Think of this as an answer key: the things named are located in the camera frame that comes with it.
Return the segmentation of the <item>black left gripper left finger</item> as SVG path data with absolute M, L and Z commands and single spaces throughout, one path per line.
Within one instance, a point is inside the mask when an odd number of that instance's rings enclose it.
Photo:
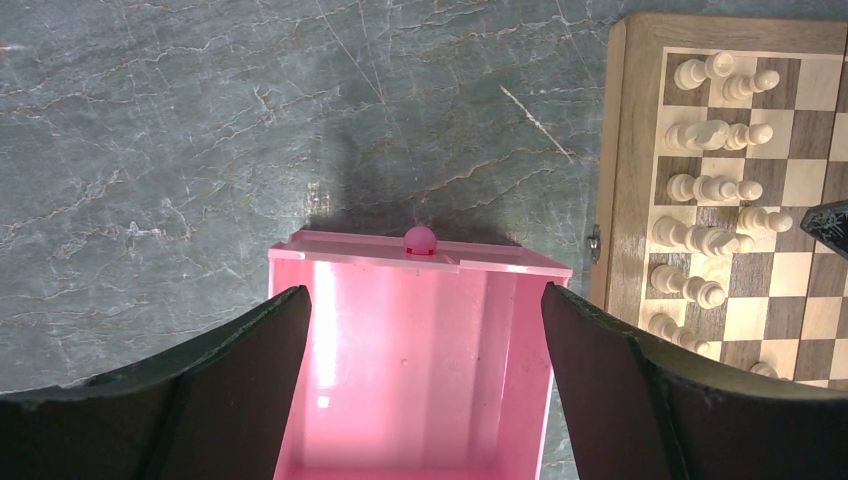
M 138 362 L 1 398 L 5 479 L 270 479 L 310 324 L 303 286 Z

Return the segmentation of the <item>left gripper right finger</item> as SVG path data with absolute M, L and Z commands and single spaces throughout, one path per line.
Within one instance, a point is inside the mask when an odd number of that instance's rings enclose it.
M 847 395 L 733 368 L 565 287 L 541 298 L 583 479 L 843 479 Z

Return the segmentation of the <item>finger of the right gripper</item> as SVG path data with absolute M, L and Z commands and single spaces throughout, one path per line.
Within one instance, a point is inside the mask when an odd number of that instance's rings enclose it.
M 810 208 L 800 223 L 802 231 L 843 258 L 847 258 L 847 200 Z

